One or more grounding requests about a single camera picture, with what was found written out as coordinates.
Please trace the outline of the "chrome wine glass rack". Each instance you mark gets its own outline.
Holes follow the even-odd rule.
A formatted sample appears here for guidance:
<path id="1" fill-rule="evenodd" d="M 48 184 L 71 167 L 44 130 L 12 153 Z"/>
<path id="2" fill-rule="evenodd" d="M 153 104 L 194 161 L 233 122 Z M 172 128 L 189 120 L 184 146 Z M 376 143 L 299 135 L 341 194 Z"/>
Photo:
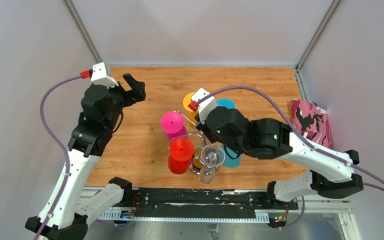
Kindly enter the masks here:
<path id="1" fill-rule="evenodd" d="M 198 115 L 197 112 L 187 111 L 186 113 L 182 113 L 177 111 L 177 113 L 181 114 L 184 119 L 184 126 L 187 130 L 187 138 L 192 142 L 194 146 L 194 153 L 192 157 L 192 163 L 189 167 L 190 171 L 195 175 L 199 175 L 203 164 L 200 160 L 200 151 L 203 147 L 209 144 L 207 139 L 203 140 L 203 133 L 196 129 L 196 124 L 198 121 L 195 117 Z"/>

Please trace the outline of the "blue wine glass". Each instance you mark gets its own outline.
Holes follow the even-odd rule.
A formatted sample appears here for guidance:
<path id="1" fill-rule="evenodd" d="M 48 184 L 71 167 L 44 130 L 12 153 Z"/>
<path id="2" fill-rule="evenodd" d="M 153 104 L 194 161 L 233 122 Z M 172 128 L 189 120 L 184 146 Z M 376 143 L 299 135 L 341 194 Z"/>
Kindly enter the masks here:
<path id="1" fill-rule="evenodd" d="M 225 160 L 223 162 L 223 166 L 227 168 L 236 168 L 241 164 L 242 156 L 229 149 L 225 145 L 222 145 L 222 148 L 225 152 Z"/>
<path id="2" fill-rule="evenodd" d="M 216 101 L 216 103 L 219 107 L 225 107 L 227 109 L 236 108 L 236 104 L 234 103 L 234 101 L 229 98 L 220 98 Z"/>

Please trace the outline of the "blue wine glass front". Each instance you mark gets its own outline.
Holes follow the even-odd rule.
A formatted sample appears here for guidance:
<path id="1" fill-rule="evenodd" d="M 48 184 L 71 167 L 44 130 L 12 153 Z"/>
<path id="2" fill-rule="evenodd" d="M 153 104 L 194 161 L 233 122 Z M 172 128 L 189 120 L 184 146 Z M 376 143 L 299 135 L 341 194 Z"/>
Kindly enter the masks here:
<path id="1" fill-rule="evenodd" d="M 225 160 L 223 162 L 223 166 L 227 168 L 236 168 L 241 164 L 242 156 L 229 149 L 225 145 L 222 145 L 222 148 L 225 152 Z"/>

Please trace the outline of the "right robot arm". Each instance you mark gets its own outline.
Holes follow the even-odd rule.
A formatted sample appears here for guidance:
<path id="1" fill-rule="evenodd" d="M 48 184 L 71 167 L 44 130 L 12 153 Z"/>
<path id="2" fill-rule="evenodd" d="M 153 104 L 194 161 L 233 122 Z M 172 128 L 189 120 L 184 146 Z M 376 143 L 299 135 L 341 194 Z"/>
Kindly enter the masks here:
<path id="1" fill-rule="evenodd" d="M 259 160 L 283 160 L 308 169 L 300 176 L 267 185 L 266 204 L 278 209 L 286 202 L 307 195 L 345 199 L 364 189 L 363 179 L 352 164 L 359 163 L 355 150 L 338 152 L 294 133 L 273 118 L 248 120 L 237 109 L 217 106 L 205 119 L 195 116 L 196 128 L 211 142 L 218 142 L 238 155 Z"/>

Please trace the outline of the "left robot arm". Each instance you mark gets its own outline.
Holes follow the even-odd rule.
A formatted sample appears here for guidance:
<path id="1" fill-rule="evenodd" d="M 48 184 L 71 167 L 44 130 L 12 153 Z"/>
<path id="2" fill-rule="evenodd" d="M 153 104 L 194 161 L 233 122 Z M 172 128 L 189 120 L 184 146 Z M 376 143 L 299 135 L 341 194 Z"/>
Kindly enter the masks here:
<path id="1" fill-rule="evenodd" d="M 140 206 L 132 183 L 120 177 L 112 178 L 87 202 L 79 204 L 79 198 L 91 171 L 124 120 L 123 109 L 146 99 L 146 84 L 129 73 L 123 78 L 130 90 L 109 74 L 98 78 L 92 70 L 79 73 L 77 78 L 89 78 L 91 85 L 81 100 L 82 111 L 68 145 L 59 144 L 64 156 L 61 174 L 45 207 L 25 223 L 36 237 L 49 240 L 82 240 L 92 223 L 110 207 L 119 204 L 136 210 Z"/>

